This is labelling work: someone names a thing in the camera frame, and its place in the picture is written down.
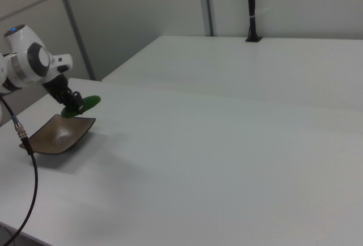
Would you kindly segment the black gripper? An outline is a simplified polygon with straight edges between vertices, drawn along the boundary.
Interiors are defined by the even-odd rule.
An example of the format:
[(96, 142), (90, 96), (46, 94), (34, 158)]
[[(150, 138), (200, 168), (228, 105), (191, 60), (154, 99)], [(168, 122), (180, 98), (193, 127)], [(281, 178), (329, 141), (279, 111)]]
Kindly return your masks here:
[(42, 86), (58, 103), (63, 104), (65, 107), (71, 107), (75, 115), (84, 112), (82, 96), (78, 91), (72, 92), (68, 88), (68, 79), (63, 74), (43, 83)]

